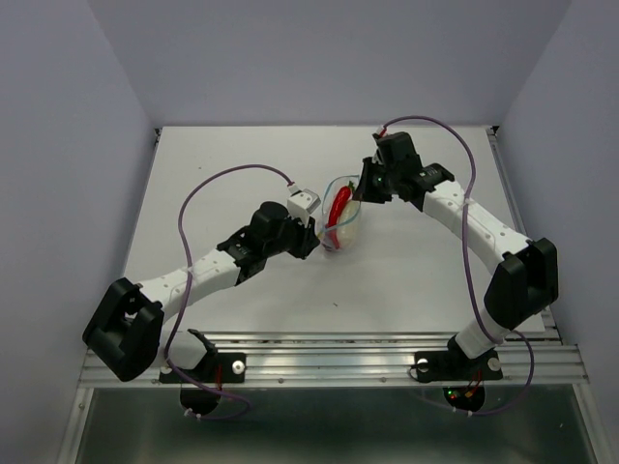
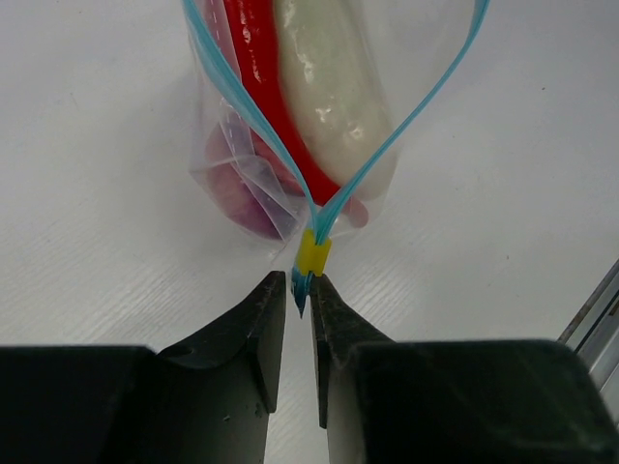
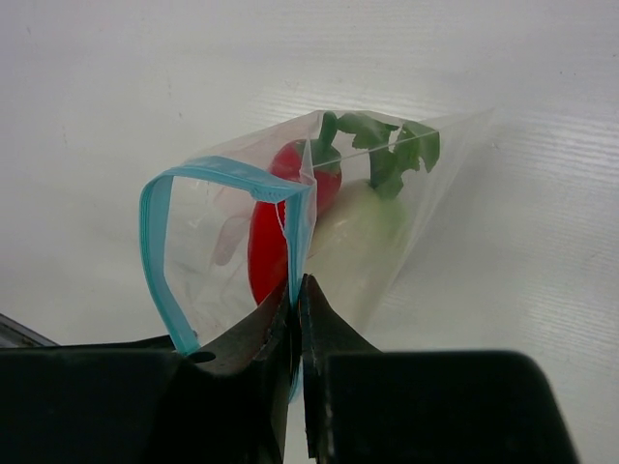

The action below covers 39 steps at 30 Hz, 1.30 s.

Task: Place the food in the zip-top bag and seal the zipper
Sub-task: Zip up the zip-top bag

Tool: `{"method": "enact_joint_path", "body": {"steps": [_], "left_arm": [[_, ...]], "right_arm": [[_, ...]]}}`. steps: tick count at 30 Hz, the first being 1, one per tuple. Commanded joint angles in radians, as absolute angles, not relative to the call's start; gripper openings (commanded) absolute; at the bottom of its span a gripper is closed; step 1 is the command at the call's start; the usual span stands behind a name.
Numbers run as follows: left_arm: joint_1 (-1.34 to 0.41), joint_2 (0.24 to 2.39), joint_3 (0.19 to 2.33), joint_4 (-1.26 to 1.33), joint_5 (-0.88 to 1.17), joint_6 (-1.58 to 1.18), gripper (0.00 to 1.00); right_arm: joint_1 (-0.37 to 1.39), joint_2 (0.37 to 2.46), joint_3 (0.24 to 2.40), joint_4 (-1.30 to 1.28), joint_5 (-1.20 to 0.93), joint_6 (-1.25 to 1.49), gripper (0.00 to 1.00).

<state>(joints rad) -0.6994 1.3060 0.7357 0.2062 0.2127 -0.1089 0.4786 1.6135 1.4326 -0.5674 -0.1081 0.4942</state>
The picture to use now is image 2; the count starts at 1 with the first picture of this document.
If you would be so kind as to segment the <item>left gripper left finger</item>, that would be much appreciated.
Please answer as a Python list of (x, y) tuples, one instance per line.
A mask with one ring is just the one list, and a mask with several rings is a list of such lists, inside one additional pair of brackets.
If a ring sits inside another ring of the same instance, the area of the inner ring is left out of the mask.
[(240, 303), (158, 354), (158, 462), (263, 462), (285, 306), (285, 274), (270, 272)]

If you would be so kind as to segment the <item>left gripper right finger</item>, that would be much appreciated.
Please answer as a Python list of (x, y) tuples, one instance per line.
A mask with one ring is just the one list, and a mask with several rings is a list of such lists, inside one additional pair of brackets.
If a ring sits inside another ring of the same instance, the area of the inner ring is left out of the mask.
[(319, 425), (332, 463), (401, 461), (398, 345), (350, 307), (327, 276), (310, 290)]

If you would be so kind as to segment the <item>purple onion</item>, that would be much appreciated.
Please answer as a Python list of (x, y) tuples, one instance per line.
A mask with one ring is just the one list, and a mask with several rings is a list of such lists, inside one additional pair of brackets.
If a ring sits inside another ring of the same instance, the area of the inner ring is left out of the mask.
[(220, 211), (252, 234), (288, 241), (302, 222), (304, 192), (262, 139), (240, 123), (216, 123), (193, 179)]

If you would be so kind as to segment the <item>clear zip top bag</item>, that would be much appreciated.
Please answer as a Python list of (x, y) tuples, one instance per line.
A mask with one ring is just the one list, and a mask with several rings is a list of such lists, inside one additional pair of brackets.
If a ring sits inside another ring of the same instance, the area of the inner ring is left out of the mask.
[(195, 181), (274, 248), (295, 304), (332, 239), (379, 213), (402, 135), (476, 38), (485, 1), (186, 1)]

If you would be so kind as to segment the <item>white radish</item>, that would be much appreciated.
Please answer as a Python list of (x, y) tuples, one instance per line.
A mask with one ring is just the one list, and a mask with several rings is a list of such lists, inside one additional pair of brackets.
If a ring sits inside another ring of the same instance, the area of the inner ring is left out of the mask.
[(339, 189), (395, 125), (358, 1), (278, 1), (280, 82), (310, 155)]

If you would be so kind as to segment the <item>red chili pepper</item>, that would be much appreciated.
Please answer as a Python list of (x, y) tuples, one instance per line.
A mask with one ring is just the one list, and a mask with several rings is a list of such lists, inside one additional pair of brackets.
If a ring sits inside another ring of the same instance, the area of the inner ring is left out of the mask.
[(243, 85), (297, 163), (314, 202), (325, 205), (339, 186), (318, 168), (284, 100), (273, 3), (225, 1), (223, 4)]

